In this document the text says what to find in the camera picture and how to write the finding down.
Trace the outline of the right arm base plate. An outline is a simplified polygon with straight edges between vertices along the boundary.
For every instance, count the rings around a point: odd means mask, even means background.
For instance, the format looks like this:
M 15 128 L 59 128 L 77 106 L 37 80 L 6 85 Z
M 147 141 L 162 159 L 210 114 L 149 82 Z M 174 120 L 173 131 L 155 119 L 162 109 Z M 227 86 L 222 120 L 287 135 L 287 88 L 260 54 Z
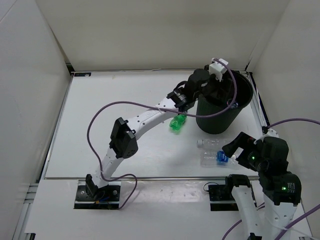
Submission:
M 232 183 L 226 177 L 224 183 L 217 183 L 210 181 L 203 187 L 207 186 L 207 190 L 204 190 L 209 194 L 210 210 L 212 212 L 234 212 L 238 211 L 238 205 L 236 200 L 232 196 L 231 187 Z

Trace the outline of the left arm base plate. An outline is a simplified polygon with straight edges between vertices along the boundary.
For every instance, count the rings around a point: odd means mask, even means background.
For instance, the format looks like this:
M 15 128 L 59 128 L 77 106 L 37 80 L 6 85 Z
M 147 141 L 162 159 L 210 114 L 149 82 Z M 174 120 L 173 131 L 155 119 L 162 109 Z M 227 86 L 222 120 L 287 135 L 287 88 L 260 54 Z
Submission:
M 77 210 L 117 210 L 120 206 L 121 182 L 115 181 L 91 197 L 84 181 L 79 181 L 73 208 Z

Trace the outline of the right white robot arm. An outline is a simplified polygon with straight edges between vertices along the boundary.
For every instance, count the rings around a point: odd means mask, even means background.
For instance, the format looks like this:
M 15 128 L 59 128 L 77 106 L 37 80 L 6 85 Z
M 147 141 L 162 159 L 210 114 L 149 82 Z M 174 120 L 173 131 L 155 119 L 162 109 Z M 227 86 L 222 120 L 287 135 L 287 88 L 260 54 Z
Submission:
M 235 200 L 244 227 L 246 240 L 274 240 L 292 222 L 301 201 L 302 184 L 288 168 L 289 147 L 272 130 L 255 139 L 241 132 L 232 142 L 222 147 L 231 157 L 237 149 L 239 165 L 258 173 L 264 199 L 264 220 L 261 221 L 252 198 L 249 178 L 230 174 L 225 178 L 224 193 Z

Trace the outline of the green plastic bottle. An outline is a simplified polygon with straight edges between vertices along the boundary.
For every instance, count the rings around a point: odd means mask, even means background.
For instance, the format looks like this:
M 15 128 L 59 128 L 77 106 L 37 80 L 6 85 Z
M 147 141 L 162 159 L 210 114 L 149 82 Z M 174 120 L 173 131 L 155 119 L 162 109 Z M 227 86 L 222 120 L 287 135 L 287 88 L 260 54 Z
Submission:
M 173 132 L 179 132 L 181 128 L 184 126 L 186 120 L 186 115 L 179 114 L 170 121 L 169 127 Z

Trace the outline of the blue label bottle white cap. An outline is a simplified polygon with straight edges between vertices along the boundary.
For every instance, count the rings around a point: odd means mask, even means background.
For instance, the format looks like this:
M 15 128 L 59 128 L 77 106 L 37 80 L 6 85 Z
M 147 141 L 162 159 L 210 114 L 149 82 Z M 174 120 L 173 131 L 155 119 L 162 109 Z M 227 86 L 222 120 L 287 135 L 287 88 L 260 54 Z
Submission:
M 237 100 L 233 101 L 231 98 L 227 100 L 226 104 L 230 110 L 237 110 L 237 109 L 240 109 L 241 107 L 241 105 Z

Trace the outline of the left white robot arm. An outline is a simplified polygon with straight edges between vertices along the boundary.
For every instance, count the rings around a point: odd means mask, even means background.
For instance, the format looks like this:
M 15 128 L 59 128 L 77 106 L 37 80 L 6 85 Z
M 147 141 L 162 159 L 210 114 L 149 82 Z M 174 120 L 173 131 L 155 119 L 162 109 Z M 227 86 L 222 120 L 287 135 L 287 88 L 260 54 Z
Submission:
M 156 106 L 147 106 L 146 111 L 129 119 L 115 120 L 106 155 L 98 157 L 98 169 L 85 177 L 85 191 L 93 200 L 107 194 L 111 177 L 123 160 L 137 153 L 138 140 L 149 130 L 168 119 L 188 116 L 199 97 L 208 96 L 218 89 L 228 68 L 222 60 L 213 60 L 204 68 L 198 68 L 188 80 L 172 90 Z

